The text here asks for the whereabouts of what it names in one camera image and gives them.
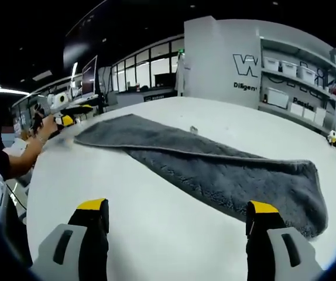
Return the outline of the person's left hand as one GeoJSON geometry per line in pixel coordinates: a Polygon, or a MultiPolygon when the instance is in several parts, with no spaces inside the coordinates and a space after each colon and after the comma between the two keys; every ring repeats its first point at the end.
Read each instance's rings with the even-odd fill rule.
{"type": "Polygon", "coordinates": [[[47,141],[55,131],[57,131],[56,119],[53,115],[48,115],[42,119],[42,127],[37,135],[41,140],[47,141]]]}

